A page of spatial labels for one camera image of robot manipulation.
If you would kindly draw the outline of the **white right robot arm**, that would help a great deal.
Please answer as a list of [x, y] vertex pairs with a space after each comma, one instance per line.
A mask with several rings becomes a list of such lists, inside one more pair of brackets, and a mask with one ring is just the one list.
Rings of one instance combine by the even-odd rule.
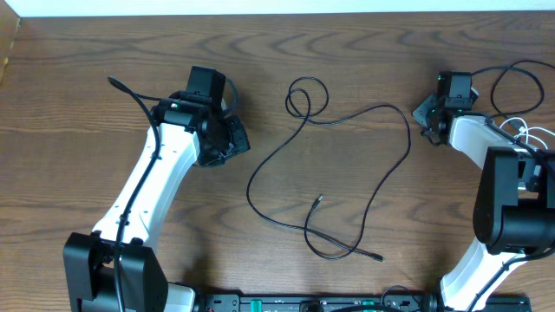
[[530, 144], [528, 126], [511, 134], [473, 110], [479, 94], [470, 72], [443, 71], [438, 88], [413, 116], [434, 146], [465, 154], [481, 170], [473, 208], [475, 237], [422, 311], [483, 311], [519, 266], [554, 253], [554, 153]]

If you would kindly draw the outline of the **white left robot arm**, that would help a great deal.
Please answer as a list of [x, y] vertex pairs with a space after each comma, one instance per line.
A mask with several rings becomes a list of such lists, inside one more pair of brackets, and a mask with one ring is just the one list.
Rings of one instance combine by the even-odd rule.
[[225, 88], [232, 81], [194, 66], [186, 88], [143, 111], [147, 140], [120, 195], [89, 234], [72, 233], [63, 262], [74, 311], [202, 311], [191, 287], [167, 280], [156, 256], [166, 215], [193, 166], [222, 166], [250, 143]]

